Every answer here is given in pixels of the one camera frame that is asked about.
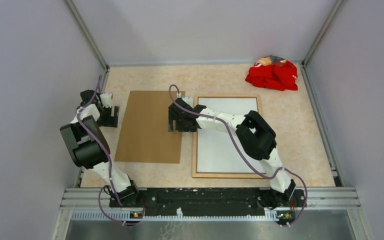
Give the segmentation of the brown frame backing board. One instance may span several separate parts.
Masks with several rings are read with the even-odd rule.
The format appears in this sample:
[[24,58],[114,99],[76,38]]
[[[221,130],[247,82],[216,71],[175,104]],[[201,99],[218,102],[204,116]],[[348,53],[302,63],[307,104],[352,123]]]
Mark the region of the brown frame backing board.
[[132,90],[124,112],[114,160],[179,164],[182,133],[169,132],[167,91]]

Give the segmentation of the wooden picture frame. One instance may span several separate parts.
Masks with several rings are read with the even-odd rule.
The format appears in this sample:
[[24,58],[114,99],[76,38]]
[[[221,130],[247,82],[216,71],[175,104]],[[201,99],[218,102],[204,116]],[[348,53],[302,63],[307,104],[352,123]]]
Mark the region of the wooden picture frame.
[[[195,105],[228,114],[247,114],[250,110],[263,115],[258,95],[197,95]],[[240,157],[228,133],[212,129],[199,129],[193,133],[192,177],[257,179],[259,176]]]

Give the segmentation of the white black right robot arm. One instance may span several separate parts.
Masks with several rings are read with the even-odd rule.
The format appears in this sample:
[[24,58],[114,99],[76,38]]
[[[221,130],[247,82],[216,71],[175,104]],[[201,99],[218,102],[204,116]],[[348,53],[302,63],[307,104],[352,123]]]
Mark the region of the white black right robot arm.
[[276,133],[255,110],[246,114],[215,111],[205,105],[191,107],[181,97],[168,107],[169,132],[216,130],[229,135],[245,164],[259,177],[268,180],[270,189],[260,203],[265,208],[296,207],[296,183],[286,169],[277,149]]

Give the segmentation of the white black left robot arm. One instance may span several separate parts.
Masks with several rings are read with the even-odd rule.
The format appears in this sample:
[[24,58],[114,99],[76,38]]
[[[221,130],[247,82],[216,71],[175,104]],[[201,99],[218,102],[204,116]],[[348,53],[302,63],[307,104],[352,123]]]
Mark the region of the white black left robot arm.
[[60,128],[73,163],[92,170],[108,184],[112,208],[136,206],[141,194],[135,182],[111,159],[110,147],[100,129],[118,126],[120,108],[113,105],[113,94],[85,90],[80,97],[75,117]]

